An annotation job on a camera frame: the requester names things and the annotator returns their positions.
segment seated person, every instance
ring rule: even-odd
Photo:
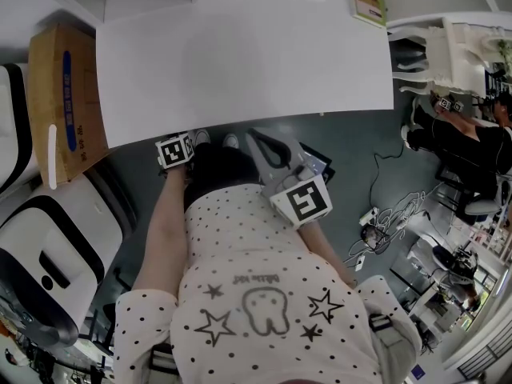
[[[458,112],[450,112],[435,103],[434,110],[445,119],[428,115],[416,98],[413,101],[411,125],[402,127],[402,138],[408,148],[423,148],[436,155],[455,172],[465,186],[484,198],[496,195],[496,174],[507,174],[512,168],[512,96],[501,93],[494,102],[494,117],[499,126],[481,126]]]
[[[480,297],[474,288],[474,281],[441,268],[434,261],[430,245],[421,242],[414,244],[407,258],[415,259],[422,267],[422,273],[439,284],[449,296],[460,303],[468,300],[469,310],[475,311],[480,307]]]

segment desk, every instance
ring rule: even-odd
[[[197,0],[97,30],[110,147],[204,126],[393,109],[386,30],[347,0]]]

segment shoe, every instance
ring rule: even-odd
[[[400,136],[402,137],[404,143],[406,144],[406,147],[412,150],[412,147],[409,145],[407,141],[407,135],[409,134],[409,132],[410,128],[407,125],[403,125],[402,128],[400,129]]]
[[[222,141],[222,146],[226,146],[229,148],[238,149],[238,138],[235,134],[228,134],[224,137],[224,141]]]
[[[415,126],[416,122],[414,122],[414,114],[416,114],[416,108],[418,108],[419,105],[419,97],[416,96],[413,99],[413,112],[410,113],[410,124],[411,126]]]
[[[202,143],[211,143],[210,134],[207,130],[197,130],[194,135],[194,148]]]

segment person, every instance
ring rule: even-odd
[[[170,342],[185,384],[380,384],[390,366],[367,308],[414,331],[406,354],[390,358],[407,369],[421,341],[384,278],[356,289],[320,225],[293,229],[260,196],[236,137],[223,145],[196,133],[187,188],[183,166],[168,171],[142,268],[116,302],[116,382],[146,382],[152,347]]]
[[[428,115],[418,98],[413,100],[410,122],[421,128],[402,127],[407,147],[436,153],[467,187],[494,199],[496,174],[508,174],[512,168],[512,96],[501,93],[494,102],[499,126],[482,126],[461,113],[445,110],[438,102],[434,110],[445,121]]]
[[[417,261],[421,272],[433,279],[447,292],[448,296],[463,304],[468,301],[468,308],[472,311],[480,307],[480,297],[475,289],[474,280],[461,277],[453,272],[444,270],[434,261],[434,249],[426,242],[419,241],[413,245],[407,258]]]

